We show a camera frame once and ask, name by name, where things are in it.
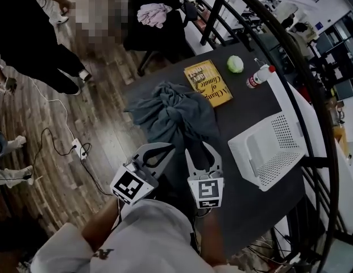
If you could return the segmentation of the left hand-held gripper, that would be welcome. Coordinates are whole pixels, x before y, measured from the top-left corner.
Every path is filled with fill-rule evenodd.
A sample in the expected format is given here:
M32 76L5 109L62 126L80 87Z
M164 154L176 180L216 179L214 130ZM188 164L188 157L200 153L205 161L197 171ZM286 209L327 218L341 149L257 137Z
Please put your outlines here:
M157 142L142 145L116 172L111 193L127 205L150 195L159 185L158 178L173 158L175 146Z

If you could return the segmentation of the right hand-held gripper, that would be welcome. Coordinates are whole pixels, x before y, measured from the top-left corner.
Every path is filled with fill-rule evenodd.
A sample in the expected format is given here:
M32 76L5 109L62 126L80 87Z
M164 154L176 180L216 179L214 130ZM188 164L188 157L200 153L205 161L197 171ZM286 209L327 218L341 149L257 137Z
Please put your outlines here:
M188 149L185 150L190 175L188 184L198 209L219 208L222 205L224 189L222 158L210 144L203 142L203 146L207 160L205 171L194 166Z

